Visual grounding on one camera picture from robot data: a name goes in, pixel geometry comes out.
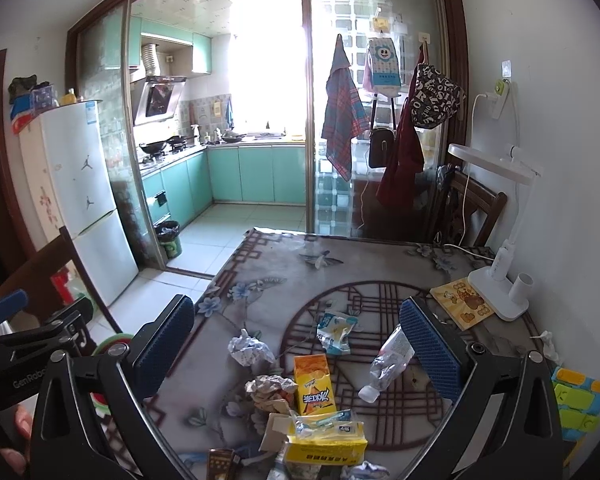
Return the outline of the person's left hand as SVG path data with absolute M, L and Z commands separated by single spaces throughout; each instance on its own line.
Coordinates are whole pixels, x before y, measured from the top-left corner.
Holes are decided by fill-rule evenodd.
M 15 474 L 22 477 L 29 466 L 33 417 L 23 404 L 17 404 L 0 414 L 0 422 L 9 442 L 9 448 L 1 448 L 0 452 Z

